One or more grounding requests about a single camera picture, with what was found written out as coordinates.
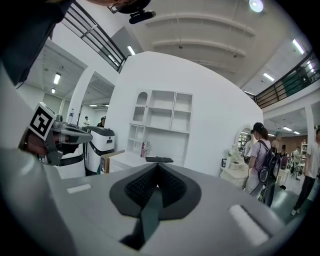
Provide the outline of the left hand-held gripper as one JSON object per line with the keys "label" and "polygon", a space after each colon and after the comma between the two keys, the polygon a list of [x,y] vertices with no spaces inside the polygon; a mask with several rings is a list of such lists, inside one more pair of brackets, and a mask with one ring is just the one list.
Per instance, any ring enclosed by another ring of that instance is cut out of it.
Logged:
{"label": "left hand-held gripper", "polygon": [[30,129],[45,143],[46,161],[49,165],[61,164],[63,144],[79,145],[92,141],[92,135],[62,121],[45,103],[39,102],[27,129]]}

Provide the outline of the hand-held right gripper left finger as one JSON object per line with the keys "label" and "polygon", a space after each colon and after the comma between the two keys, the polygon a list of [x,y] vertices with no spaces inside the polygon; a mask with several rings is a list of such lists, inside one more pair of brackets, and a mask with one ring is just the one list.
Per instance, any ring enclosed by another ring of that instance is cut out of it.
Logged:
{"label": "hand-held right gripper left finger", "polygon": [[137,169],[61,179],[53,166],[18,149],[0,151],[0,194],[22,231],[50,256],[154,256],[138,222],[110,200],[112,185]]}

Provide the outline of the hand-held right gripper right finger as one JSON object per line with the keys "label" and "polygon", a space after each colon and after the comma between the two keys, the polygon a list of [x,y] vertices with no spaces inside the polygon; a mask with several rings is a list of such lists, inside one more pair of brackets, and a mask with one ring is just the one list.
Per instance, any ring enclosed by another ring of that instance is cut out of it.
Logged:
{"label": "hand-held right gripper right finger", "polygon": [[171,165],[201,188],[195,209],[162,221],[140,253],[149,256],[273,256],[289,239],[286,224],[267,206],[212,175]]}

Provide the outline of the person's left hand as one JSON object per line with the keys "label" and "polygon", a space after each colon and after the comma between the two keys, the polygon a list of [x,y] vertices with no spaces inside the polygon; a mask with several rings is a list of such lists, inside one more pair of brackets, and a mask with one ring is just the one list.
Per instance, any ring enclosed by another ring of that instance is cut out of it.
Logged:
{"label": "person's left hand", "polygon": [[30,129],[26,129],[18,148],[33,155],[45,156],[47,153],[44,141]]}

